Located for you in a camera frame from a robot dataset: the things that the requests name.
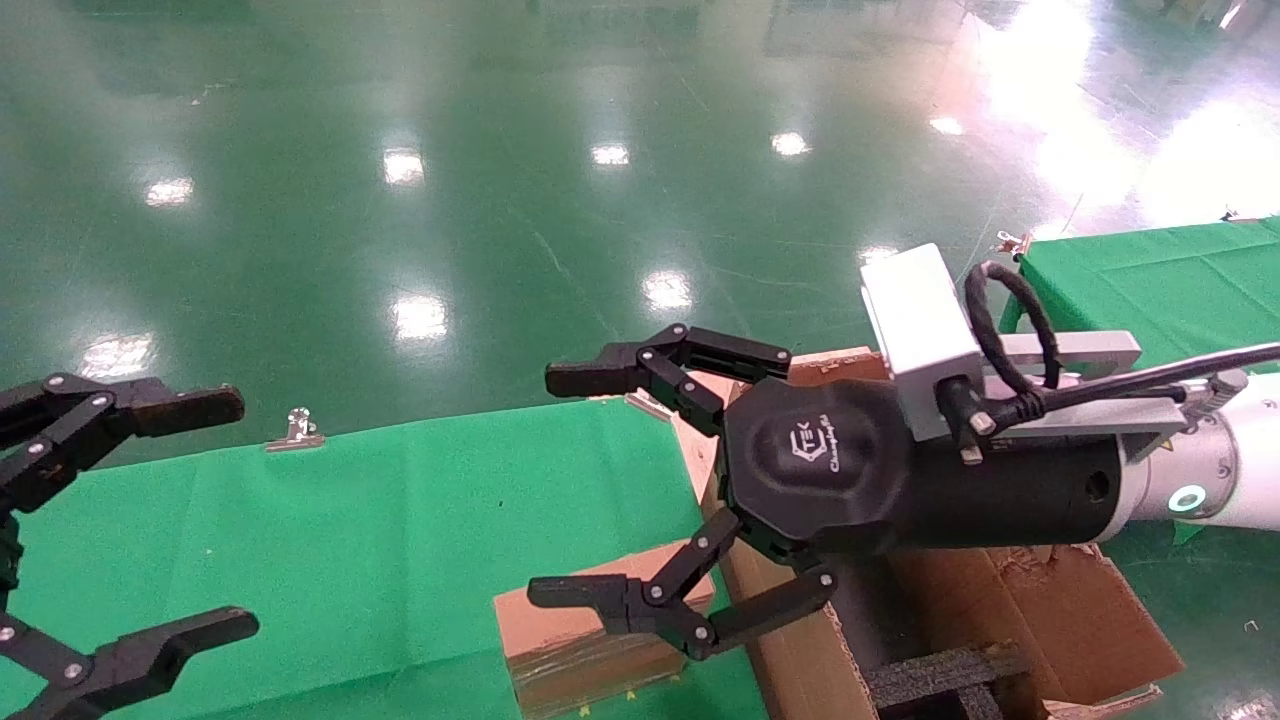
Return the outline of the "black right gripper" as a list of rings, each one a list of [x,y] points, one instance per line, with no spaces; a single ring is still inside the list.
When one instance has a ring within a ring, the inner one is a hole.
[[[780,380],[791,360],[782,347],[676,323],[644,341],[608,343],[590,361],[548,364],[554,397],[643,389],[703,436],[722,432],[721,487],[742,524],[705,521],[649,580],[535,577],[530,603],[590,609],[611,635],[653,634],[703,661],[822,610],[837,588],[835,573],[815,565],[712,615],[694,610],[689,593],[741,528],[768,556],[883,553],[1084,544],[1117,511],[1114,438],[1024,445],[966,465],[950,442],[914,439],[891,384],[794,386]],[[758,384],[724,410],[691,370]]]

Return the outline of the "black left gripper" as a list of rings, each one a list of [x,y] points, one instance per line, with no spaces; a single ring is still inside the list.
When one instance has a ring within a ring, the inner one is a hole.
[[[131,438],[156,438],[242,420],[233,386],[175,392],[159,378],[102,383],[52,374],[3,391],[1,591],[19,585],[20,524]],[[248,639],[255,614],[221,607],[120,635],[81,653],[5,612],[1,653],[46,680],[10,719],[101,719],[170,692],[197,653]]]

